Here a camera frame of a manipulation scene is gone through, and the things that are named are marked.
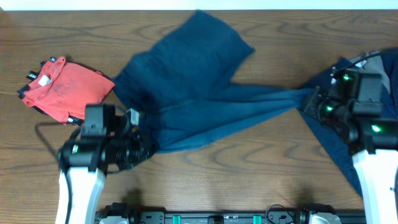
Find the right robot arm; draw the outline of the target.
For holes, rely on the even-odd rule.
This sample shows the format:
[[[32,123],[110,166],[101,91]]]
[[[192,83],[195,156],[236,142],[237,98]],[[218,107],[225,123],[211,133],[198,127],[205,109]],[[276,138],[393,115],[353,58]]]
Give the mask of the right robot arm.
[[[359,177],[367,223],[397,223],[397,120],[382,118],[382,77],[346,69],[319,86],[303,112],[348,145]]]

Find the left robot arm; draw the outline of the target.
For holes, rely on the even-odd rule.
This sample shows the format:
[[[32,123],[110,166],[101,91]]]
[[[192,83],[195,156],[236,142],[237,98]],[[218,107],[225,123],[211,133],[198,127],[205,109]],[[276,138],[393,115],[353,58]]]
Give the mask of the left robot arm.
[[[56,223],[139,223],[136,212],[113,203],[98,212],[108,167],[129,170],[151,158],[159,145],[138,128],[139,113],[116,114],[114,105],[87,105],[83,125],[59,149],[60,195]]]

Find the navy blue shorts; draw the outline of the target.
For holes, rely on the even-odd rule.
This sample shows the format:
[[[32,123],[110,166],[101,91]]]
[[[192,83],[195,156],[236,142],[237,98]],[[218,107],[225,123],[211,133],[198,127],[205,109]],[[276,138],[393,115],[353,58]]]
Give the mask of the navy blue shorts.
[[[296,108],[310,89],[234,84],[253,53],[223,21],[195,12],[114,78],[114,93],[143,113],[140,127],[161,152],[207,146]]]

